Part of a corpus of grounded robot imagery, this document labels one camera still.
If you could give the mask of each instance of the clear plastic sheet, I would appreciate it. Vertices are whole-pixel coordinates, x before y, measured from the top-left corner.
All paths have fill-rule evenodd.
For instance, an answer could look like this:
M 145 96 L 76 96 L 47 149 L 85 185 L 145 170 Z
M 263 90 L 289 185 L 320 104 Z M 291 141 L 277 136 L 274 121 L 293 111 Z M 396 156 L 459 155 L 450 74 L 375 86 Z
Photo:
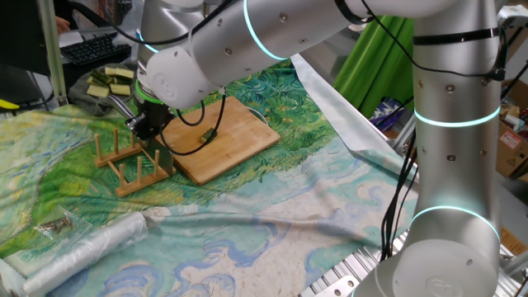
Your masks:
M 43 221 L 35 229 L 57 243 L 64 243 L 64 248 L 95 230 L 90 223 L 61 207 L 52 210 Z
M 148 234 L 142 214 L 124 214 L 76 241 L 61 256 L 30 277 L 22 285 L 22 290 L 29 297 L 44 296 L 102 257 L 127 248 L 147 238 Z
M 127 12 L 125 18 L 121 22 L 121 30 L 126 32 L 128 35 L 135 37 L 135 31 L 141 28 L 141 21 L 143 20 L 143 0 L 132 0 L 132 8 Z M 114 45 L 130 45 L 132 52 L 130 53 L 130 60 L 135 61 L 138 59 L 139 44 L 126 39 L 123 35 L 118 34 L 113 40 Z

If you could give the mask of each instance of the wooden cutting board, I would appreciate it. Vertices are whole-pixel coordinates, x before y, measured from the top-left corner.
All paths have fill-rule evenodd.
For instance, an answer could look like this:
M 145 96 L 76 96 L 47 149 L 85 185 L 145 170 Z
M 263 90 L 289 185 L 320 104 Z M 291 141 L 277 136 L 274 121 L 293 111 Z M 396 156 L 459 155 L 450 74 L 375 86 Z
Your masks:
M 201 136 L 214 128 L 222 102 L 217 101 L 205 107 L 205 118 L 201 124 L 190 127 L 179 118 L 172 120 L 163 131 L 163 137 L 173 150 L 186 153 L 198 148 Z M 195 123 L 200 119 L 201 110 L 183 115 L 186 121 Z M 176 156 L 178 167 L 196 184 L 203 185 L 220 174 L 248 160 L 264 149 L 279 142 L 281 137 L 237 98 L 226 99 L 224 115 L 218 135 L 197 153 Z

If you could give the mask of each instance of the black cable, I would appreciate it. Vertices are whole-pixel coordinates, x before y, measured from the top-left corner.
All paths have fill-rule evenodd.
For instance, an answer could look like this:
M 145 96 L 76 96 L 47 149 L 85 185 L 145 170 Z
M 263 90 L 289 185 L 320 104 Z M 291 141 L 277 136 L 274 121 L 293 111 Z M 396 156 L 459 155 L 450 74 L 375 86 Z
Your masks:
M 513 35 L 511 36 L 510 40 L 508 41 L 508 47 L 512 46 L 513 43 L 515 42 L 515 40 L 517 39 L 517 37 L 519 37 L 519 35 L 522 33 L 522 30 L 524 28 L 523 27 L 519 27 L 515 33 L 513 33 Z
M 361 2 L 363 3 L 363 6 L 365 6 L 367 12 L 372 16 L 372 18 L 374 18 L 374 20 L 378 23 L 378 25 L 387 33 L 387 35 L 390 36 L 390 38 L 392 38 L 394 40 L 394 42 L 396 43 L 396 45 L 398 45 L 398 47 L 400 49 L 402 49 L 403 53 L 407 56 L 407 58 L 411 61 L 411 63 L 416 66 L 417 68 L 421 69 L 421 70 L 424 70 L 424 71 L 430 71 L 430 72 L 434 72 L 434 73 L 448 73 L 448 74 L 454 74 L 454 75 L 458 75 L 458 76 L 461 76 L 461 77 L 465 77 L 465 78 L 476 78 L 476 77 L 487 77 L 490 73 L 479 73 L 479 74 L 463 74 L 463 73 L 457 73 L 456 71 L 450 71 L 450 70 L 440 70 L 440 69 L 433 69 L 433 68 L 427 68 L 427 67 L 423 67 L 421 65 L 419 65 L 418 63 L 416 63 L 416 61 L 414 61 L 413 57 L 410 55 L 409 52 L 407 52 L 407 50 L 405 49 L 405 47 L 399 42 L 398 38 L 396 38 L 396 36 L 394 36 L 389 29 L 387 29 L 387 27 L 381 22 L 381 20 L 374 14 L 374 12 L 372 12 L 372 10 L 370 9 L 370 7 L 366 4 L 365 0 L 361 0 Z
M 178 117 L 180 118 L 181 122 L 185 125 L 188 125 L 190 127 L 195 127 L 195 126 L 198 126 L 199 124 L 201 124 L 201 122 L 204 120 L 205 118 L 205 104 L 204 104 L 204 101 L 200 101 L 200 104 L 201 104 L 201 117 L 200 119 L 196 122 L 196 123 L 189 123 L 188 121 L 186 121 L 184 118 L 183 118 L 183 115 L 182 113 L 180 112 L 180 110 L 176 110 L 176 113 L 178 114 Z
M 524 289 L 526 282 L 528 282 L 528 276 L 525 277 L 525 279 L 522 281 L 521 287 L 519 288 L 519 290 L 515 293 L 513 297 L 519 297 L 521 295 L 522 289 Z
M 393 199 L 391 200 L 389 207 L 385 212 L 385 216 L 383 217 L 383 220 L 381 222 L 381 258 L 379 260 L 380 262 L 385 260 L 387 257 L 390 257 L 390 236 L 392 234 L 394 215 L 398 206 L 399 193 L 402 190 L 403 185 L 405 184 L 405 181 L 407 180 L 407 177 L 411 172 L 411 169 L 413 168 L 412 164 L 411 166 L 408 166 L 408 161 L 411 157 L 411 151 L 413 150 L 415 141 L 416 131 L 412 133 L 412 137 L 409 142 L 409 149 L 405 154 L 405 159 L 403 160 L 402 170 L 399 174 L 398 184 L 396 186 L 396 192 L 394 192 Z
M 173 150 L 171 148 L 171 146 L 167 143 L 167 141 L 165 141 L 165 137 L 163 137 L 163 127 L 162 127 L 162 125 L 160 125 L 159 126 L 159 136 L 161 137 L 163 144 L 169 150 L 169 152 L 174 153 L 177 156 L 188 156 L 188 155 L 192 155 L 193 153 L 196 153 L 196 152 L 200 151 L 207 144 L 209 144 L 213 140 L 214 136 L 216 135 L 216 133 L 218 131 L 218 128 L 220 127 L 220 122 L 222 121 L 222 116 L 224 115 L 224 108 L 225 108 L 225 94 L 222 96 L 222 106 L 220 107 L 220 113 L 218 115 L 218 119 L 216 121 L 216 126 L 214 127 L 214 131 L 209 136 L 209 138 L 201 146 L 199 146 L 198 148 L 193 149 L 193 150 L 191 150 L 190 152 L 187 152 L 187 153 L 179 153 L 179 152 Z
M 380 123 L 376 124 L 376 128 L 381 127 L 381 125 L 383 125 L 387 120 L 390 120 L 394 116 L 396 116 L 399 111 L 401 111 L 407 104 L 411 103 L 413 100 L 414 100 L 414 96 L 408 98 L 400 107 L 398 107 L 396 109 L 396 111 L 391 112 L 389 116 L 387 116 L 386 118 L 382 119 L 382 121 Z
M 513 87 L 519 82 L 526 70 L 528 70 L 528 61 L 526 61 L 525 67 L 521 69 L 521 71 L 515 76 L 515 78 L 513 78 L 512 81 L 508 84 L 508 86 L 501 92 L 501 100 L 510 95 L 510 92 L 512 91 Z
M 209 23 L 213 18 L 215 18 L 216 16 L 218 16 L 219 13 L 221 13 L 225 8 L 227 8 L 232 2 L 234 2 L 236 0 L 225 0 L 224 2 L 222 2 L 218 8 L 216 8 L 213 12 L 211 12 L 203 21 L 201 21 L 200 23 L 198 23 L 198 25 L 196 25 L 195 29 L 192 30 L 192 33 L 196 33 L 200 28 L 202 28 L 203 26 L 205 26 L 207 23 Z M 111 16 L 108 14 L 108 12 L 106 11 L 105 9 L 105 5 L 103 3 L 102 0 L 99 0 L 99 6 L 100 6 L 100 9 L 102 10 L 102 13 L 105 15 L 106 17 L 106 20 L 110 23 L 110 25 L 112 27 L 114 27 L 114 29 L 119 32 L 121 35 L 123 35 L 126 39 L 128 40 L 132 40 L 133 42 L 137 42 L 141 45 L 170 45 L 172 43 L 176 43 L 176 42 L 180 42 L 180 41 L 183 41 L 185 39 L 187 39 L 189 37 L 189 32 L 187 32 L 186 34 L 184 35 L 181 35 L 181 36 L 178 36 L 176 38 L 172 38 L 170 40 L 159 40 L 159 41 L 145 41 L 145 40 L 141 40 L 139 38 L 136 38 L 136 37 L 133 37 L 131 35 L 128 35 L 126 32 L 124 32 L 123 30 L 121 30 L 118 25 L 116 25 L 113 20 L 111 19 Z
M 399 217 L 402 214 L 403 204 L 405 204 L 405 200 L 407 199 L 407 195 L 409 195 L 409 192 L 413 188 L 414 181 L 416 180 L 416 176 L 418 175 L 418 167 L 416 168 L 416 172 L 414 173 L 414 176 L 412 177 L 411 183 L 409 184 L 409 188 L 405 192 L 405 196 L 403 196 L 402 203 L 399 205 L 399 211 L 398 216 L 396 217 L 396 225 L 394 226 L 394 234 L 393 234 L 393 240 L 391 241 L 391 254 L 393 254 L 392 248 L 394 247 L 394 240 L 396 239 L 396 233 L 398 232 L 398 222 Z
M 393 230 L 393 224 L 394 224 L 394 215 L 396 214 L 396 208 L 398 207 L 398 198 L 399 198 L 399 193 L 401 192 L 401 190 L 403 189 L 403 185 L 405 185 L 405 181 L 407 180 L 408 176 L 409 176 L 409 173 L 411 172 L 411 170 L 413 169 L 413 164 L 414 162 L 416 161 L 417 159 L 417 152 L 415 151 L 414 154 L 412 155 L 411 157 L 411 160 L 408 164 L 408 167 L 405 171 L 405 173 L 400 177 L 401 178 L 401 182 L 398 184 L 398 188 L 396 190 L 396 195 L 394 196 L 393 198 L 393 203 L 391 204 L 391 213 L 390 213 L 390 216 L 389 216 L 389 220 L 387 222 L 387 229 L 385 230 L 385 233 L 387 234 L 387 257 L 392 257 L 393 256 L 393 245 L 392 245 L 392 242 L 394 241 L 394 236 L 393 236 L 393 240 L 391 240 L 391 234 L 393 234 L 392 230 Z

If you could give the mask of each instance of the green backdrop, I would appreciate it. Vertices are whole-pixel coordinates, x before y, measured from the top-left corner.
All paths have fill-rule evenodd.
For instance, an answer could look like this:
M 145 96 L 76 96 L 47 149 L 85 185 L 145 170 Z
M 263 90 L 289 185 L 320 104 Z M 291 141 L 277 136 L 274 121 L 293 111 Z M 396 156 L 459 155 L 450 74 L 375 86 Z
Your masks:
M 413 20 L 395 16 L 380 20 L 413 54 Z M 361 33 L 333 86 L 363 116 L 371 118 L 383 97 L 404 102 L 413 95 L 413 65 L 380 25 L 372 21 Z

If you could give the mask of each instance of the person's hand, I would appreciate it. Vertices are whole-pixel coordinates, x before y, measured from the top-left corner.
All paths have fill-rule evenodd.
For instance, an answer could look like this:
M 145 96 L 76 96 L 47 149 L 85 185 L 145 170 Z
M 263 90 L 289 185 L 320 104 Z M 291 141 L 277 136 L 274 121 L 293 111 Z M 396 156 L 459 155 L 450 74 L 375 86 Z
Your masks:
M 57 21 L 57 32 L 59 35 L 64 32 L 69 32 L 69 21 L 64 20 L 61 17 L 56 16 L 55 21 Z

